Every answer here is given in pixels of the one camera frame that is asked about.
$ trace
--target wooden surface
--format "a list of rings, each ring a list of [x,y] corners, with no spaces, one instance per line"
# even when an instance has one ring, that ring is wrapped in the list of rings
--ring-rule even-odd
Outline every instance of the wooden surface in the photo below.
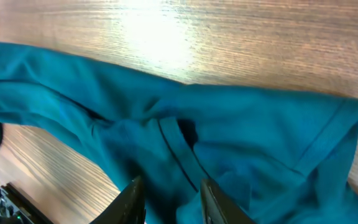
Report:
[[[184,83],[358,97],[356,0],[0,0],[0,41]],[[8,126],[0,159],[56,223],[86,223],[117,194],[96,166],[39,129]],[[358,189],[358,150],[350,178]]]

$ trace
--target wrinkled fabric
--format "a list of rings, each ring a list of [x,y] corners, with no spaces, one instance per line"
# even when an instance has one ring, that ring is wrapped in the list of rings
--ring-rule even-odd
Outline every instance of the wrinkled fabric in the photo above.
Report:
[[[120,190],[140,175],[148,224],[202,223],[203,178],[257,223],[358,223],[357,99],[184,85],[0,43],[0,121],[46,129]]]

